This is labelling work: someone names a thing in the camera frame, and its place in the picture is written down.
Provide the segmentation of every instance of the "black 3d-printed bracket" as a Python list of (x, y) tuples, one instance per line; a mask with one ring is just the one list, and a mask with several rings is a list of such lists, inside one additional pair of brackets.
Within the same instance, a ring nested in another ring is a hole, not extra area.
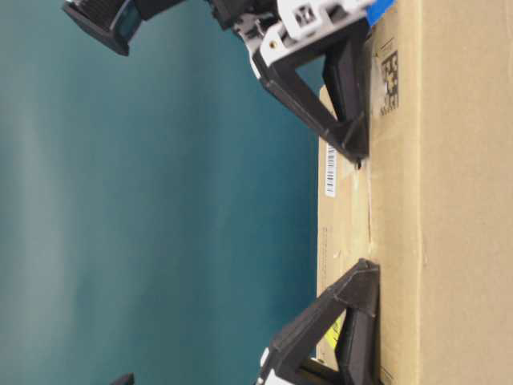
[[(378, 300), (379, 267), (360, 260), (275, 337), (262, 357), (256, 383), (377, 385)], [(309, 356), (344, 311), (335, 349), (339, 370), (334, 371)]]
[[(354, 163), (369, 155), (362, 66), (369, 31), (369, 23), (362, 19), (269, 67), (260, 50), (253, 56), (264, 88)], [(326, 57), (323, 77), (338, 119), (296, 73), (298, 67), (322, 55)]]

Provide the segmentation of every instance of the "teal wall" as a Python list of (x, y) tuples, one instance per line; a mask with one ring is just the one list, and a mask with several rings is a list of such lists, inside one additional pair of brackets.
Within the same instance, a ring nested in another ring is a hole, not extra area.
[(2, 0), (0, 383), (249, 385), (314, 298), (317, 141), (204, 2), (129, 59), (60, 5)]

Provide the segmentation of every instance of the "yellow label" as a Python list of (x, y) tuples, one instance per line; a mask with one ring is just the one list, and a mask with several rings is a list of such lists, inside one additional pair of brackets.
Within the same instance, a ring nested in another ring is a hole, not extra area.
[(338, 338), (340, 337), (340, 332), (342, 330), (342, 317), (338, 318), (337, 321), (331, 326), (328, 332), (325, 335), (326, 341), (328, 344), (335, 349), (337, 346)]

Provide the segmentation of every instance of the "white sticker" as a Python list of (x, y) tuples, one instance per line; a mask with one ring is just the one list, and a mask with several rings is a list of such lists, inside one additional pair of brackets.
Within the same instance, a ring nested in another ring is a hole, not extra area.
[(326, 144), (326, 176), (325, 194), (334, 198), (337, 195), (337, 150), (330, 144)]

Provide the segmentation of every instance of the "blue tape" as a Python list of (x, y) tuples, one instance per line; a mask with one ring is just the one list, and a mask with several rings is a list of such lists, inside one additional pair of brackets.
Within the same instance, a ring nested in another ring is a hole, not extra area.
[(383, 14), (395, 3), (395, 0), (377, 0), (367, 9), (367, 20), (370, 26), (376, 24)]

